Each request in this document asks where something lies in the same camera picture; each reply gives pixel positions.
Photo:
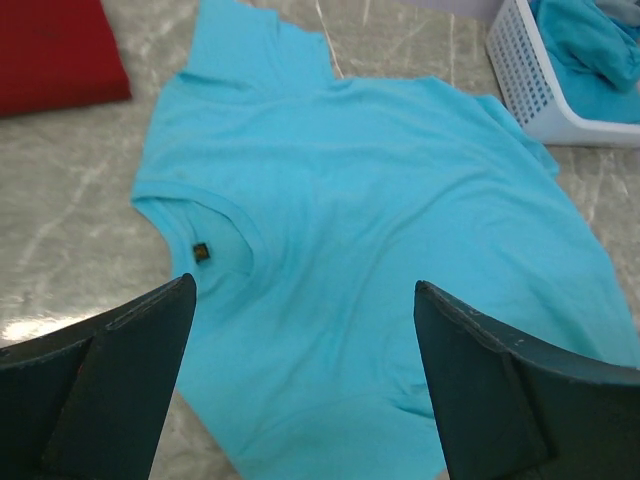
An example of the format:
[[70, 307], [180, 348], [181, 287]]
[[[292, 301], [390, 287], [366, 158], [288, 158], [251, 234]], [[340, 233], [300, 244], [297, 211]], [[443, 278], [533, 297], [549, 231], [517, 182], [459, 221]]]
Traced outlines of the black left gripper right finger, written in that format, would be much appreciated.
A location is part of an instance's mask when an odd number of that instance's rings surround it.
[[429, 282], [414, 324], [453, 479], [635, 479], [639, 372], [489, 317]]

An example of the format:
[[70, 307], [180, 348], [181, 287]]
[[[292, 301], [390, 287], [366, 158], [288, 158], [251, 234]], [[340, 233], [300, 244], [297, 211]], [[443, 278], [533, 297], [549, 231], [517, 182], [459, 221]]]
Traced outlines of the folded red t-shirt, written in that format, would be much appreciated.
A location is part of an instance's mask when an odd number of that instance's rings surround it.
[[1, 115], [131, 98], [99, 0], [1, 3]]

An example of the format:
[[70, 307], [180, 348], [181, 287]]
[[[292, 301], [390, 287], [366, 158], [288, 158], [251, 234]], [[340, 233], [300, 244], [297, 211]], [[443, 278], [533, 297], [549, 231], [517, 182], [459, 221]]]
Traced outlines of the blue t-shirt in basket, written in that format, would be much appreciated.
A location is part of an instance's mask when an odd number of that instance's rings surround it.
[[531, 10], [566, 102], [576, 115], [639, 122], [639, 82], [619, 90], [605, 75], [612, 57], [609, 19], [595, 1], [533, 1]]

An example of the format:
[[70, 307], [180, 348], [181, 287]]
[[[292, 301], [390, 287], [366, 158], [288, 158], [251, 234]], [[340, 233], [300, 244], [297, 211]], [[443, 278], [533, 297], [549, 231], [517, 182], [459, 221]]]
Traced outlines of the white plastic laundry basket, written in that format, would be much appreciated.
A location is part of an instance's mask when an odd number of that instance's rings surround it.
[[486, 49], [507, 109], [546, 145], [638, 148], [637, 124], [584, 119], [570, 108], [527, 1], [504, 1]]

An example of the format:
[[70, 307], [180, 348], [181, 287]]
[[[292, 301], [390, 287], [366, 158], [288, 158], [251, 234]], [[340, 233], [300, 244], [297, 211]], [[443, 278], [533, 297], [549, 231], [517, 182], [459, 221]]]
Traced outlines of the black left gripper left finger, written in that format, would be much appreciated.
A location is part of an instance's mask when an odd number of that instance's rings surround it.
[[195, 305], [185, 274], [2, 348], [2, 478], [148, 478]]

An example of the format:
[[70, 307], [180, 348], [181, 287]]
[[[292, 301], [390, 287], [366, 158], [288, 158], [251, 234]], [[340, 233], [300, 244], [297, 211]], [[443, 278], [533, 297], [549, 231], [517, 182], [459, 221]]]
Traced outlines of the light blue t-shirt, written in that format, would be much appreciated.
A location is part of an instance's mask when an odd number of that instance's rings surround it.
[[325, 38], [204, 1], [132, 191], [198, 287], [182, 396], [246, 479], [445, 467], [419, 280], [575, 353], [637, 366], [614, 267], [549, 152], [492, 96], [337, 79]]

